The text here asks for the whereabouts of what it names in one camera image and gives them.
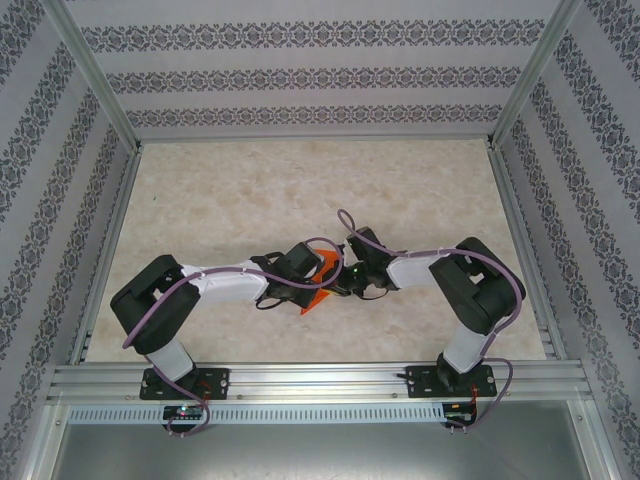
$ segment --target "damask pattern wall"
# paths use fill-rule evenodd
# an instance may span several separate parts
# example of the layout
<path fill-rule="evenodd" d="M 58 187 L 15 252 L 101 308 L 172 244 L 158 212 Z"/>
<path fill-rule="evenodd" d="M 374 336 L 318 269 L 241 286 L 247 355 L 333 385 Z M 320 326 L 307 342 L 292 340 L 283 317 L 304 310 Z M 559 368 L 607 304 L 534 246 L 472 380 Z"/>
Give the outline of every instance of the damask pattern wall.
<path fill-rule="evenodd" d="M 67 6 L 140 137 L 488 134 L 556 0 Z"/>
<path fill-rule="evenodd" d="M 0 479 L 8 479 L 51 367 L 68 361 L 129 152 L 36 0 L 2 2 L 0 32 Z"/>
<path fill-rule="evenodd" d="M 623 478 L 640 478 L 639 4 L 581 5 L 502 146 Z"/>

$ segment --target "black mounting plate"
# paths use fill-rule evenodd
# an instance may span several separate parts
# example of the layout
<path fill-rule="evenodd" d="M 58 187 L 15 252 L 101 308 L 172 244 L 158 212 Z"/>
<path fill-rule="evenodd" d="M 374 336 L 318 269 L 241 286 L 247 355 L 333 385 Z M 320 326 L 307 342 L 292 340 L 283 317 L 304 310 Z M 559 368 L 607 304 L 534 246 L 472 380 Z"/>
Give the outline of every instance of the black mounting plate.
<path fill-rule="evenodd" d="M 226 400 L 229 390 L 228 368 L 200 368 L 191 393 L 203 400 Z M 147 368 L 140 386 L 141 400 L 189 400 L 189 397 L 174 390 L 153 371 Z"/>
<path fill-rule="evenodd" d="M 417 365 L 405 368 L 409 398 L 459 398 L 471 397 L 473 385 L 478 389 L 478 397 L 495 397 L 498 394 L 493 369 L 489 365 L 479 365 L 473 369 L 473 378 L 465 378 L 462 385 L 449 390 L 437 375 L 435 365 Z"/>

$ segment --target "marble floor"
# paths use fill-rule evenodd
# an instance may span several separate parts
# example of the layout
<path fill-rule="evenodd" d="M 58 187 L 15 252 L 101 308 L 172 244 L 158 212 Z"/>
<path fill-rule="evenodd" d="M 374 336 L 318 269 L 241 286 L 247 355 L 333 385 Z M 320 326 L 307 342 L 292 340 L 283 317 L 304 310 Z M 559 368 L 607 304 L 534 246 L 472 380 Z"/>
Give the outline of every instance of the marble floor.
<path fill-rule="evenodd" d="M 520 277 L 480 140 L 154 144 L 144 148 L 88 361 L 140 361 L 121 349 L 109 300 L 151 260 L 228 265 L 323 235 L 342 241 L 336 210 L 393 249 L 454 246 L 474 235 Z M 225 303 L 195 311 L 178 336 L 196 361 L 435 360 L 457 325 L 437 287 L 383 299 L 329 298 L 304 316 Z M 490 354 L 544 359 L 528 301 Z"/>

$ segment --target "enclosure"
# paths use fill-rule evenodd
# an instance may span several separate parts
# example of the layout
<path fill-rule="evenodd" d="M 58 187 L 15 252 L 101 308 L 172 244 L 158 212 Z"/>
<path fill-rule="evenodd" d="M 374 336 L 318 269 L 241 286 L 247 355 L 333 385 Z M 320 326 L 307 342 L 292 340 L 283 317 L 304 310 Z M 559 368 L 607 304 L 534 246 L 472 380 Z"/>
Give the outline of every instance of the enclosure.
<path fill-rule="evenodd" d="M 640 478 L 637 3 L 2 2 L 0 476 Z M 448 432 L 468 399 L 397 376 L 458 323 L 417 288 L 194 312 L 226 399 L 169 438 L 113 295 L 166 253 L 342 241 L 339 208 L 523 279 L 491 418 Z"/>

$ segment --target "orange object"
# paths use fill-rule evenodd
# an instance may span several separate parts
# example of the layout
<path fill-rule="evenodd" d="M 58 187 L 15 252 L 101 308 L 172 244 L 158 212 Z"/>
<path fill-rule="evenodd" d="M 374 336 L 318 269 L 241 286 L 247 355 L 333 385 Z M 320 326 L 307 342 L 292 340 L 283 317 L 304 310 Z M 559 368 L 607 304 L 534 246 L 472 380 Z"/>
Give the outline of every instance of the orange object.
<path fill-rule="evenodd" d="M 322 266 L 320 271 L 311 278 L 311 280 L 316 283 L 321 283 L 322 276 L 325 273 L 327 273 L 329 270 L 331 270 L 337 263 L 338 252 L 336 252 L 335 250 L 316 250 L 316 252 L 319 255 L 322 255 L 322 257 L 324 258 L 324 265 Z M 316 292 L 316 296 L 313 297 L 311 304 L 307 308 L 303 308 L 302 310 L 300 310 L 300 315 L 304 315 L 305 313 L 307 313 L 309 310 L 311 310 L 313 307 L 315 307 L 317 304 L 319 304 L 322 300 L 327 298 L 329 295 L 330 293 L 327 292 L 326 290 L 323 290 L 323 289 L 318 290 Z"/>

